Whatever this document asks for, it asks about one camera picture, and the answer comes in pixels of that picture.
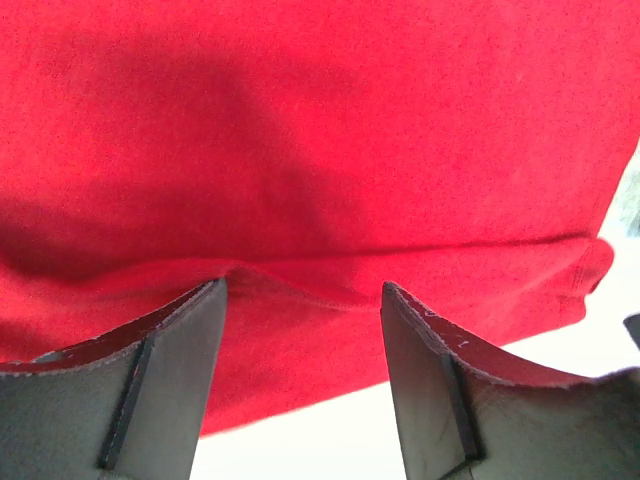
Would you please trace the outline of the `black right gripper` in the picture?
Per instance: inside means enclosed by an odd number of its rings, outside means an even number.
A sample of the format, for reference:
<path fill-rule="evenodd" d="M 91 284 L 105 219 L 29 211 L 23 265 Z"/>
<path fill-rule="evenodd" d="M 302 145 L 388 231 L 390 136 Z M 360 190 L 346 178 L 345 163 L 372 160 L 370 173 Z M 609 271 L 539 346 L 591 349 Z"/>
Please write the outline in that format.
<path fill-rule="evenodd" d="M 640 314 L 628 316 L 624 320 L 624 326 L 635 345 L 640 348 Z"/>

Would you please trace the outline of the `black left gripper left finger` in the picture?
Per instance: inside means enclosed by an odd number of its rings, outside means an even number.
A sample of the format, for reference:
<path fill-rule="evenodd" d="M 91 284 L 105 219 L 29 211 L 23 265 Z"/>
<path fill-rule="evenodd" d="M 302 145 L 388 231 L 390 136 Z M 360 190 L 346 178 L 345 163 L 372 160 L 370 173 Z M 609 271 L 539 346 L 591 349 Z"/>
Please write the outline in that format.
<path fill-rule="evenodd" d="M 205 283 L 93 339 L 1 367 L 5 479 L 186 479 L 224 329 Z"/>

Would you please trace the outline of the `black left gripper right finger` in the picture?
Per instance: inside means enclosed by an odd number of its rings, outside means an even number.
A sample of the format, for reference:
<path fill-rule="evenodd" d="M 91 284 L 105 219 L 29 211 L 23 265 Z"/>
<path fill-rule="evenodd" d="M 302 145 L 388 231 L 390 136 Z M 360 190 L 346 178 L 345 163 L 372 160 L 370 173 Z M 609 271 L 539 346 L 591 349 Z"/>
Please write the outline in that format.
<path fill-rule="evenodd" d="M 577 376 L 515 356 L 394 283 L 381 321 L 410 479 L 635 479 L 639 372 Z"/>

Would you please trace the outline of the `red t shirt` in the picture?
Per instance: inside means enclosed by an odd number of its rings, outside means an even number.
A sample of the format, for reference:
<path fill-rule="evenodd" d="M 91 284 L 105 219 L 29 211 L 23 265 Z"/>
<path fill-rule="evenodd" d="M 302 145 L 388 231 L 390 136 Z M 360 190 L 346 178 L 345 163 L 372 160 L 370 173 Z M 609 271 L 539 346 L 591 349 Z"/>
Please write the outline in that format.
<path fill-rule="evenodd" d="M 1 358 L 225 278 L 213 433 L 384 381 L 386 281 L 575 324 L 638 137 L 635 1 L 5 1 Z"/>

